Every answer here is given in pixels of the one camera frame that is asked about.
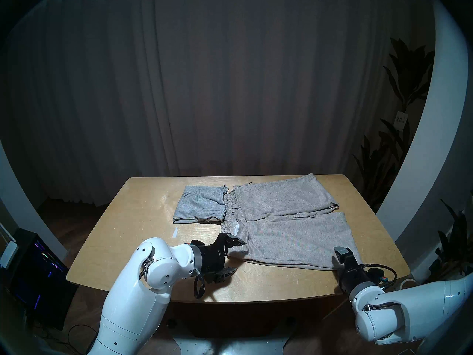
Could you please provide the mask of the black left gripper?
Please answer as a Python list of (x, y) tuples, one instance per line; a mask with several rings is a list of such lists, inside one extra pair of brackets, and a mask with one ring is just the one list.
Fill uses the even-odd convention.
[(194, 254), (194, 262), (203, 274), (206, 283), (222, 283), (237, 271), (236, 267), (225, 267), (228, 248), (246, 245), (246, 242), (233, 234), (220, 233), (214, 243), (205, 245), (193, 239), (190, 243), (199, 254)]

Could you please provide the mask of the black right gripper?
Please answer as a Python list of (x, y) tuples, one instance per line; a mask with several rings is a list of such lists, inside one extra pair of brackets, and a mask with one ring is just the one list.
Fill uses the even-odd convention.
[(343, 266), (338, 274), (338, 285), (343, 294), (350, 296), (355, 290), (356, 295), (366, 287), (375, 286), (375, 283), (357, 263), (350, 248), (337, 246), (334, 247), (334, 252), (339, 264)]

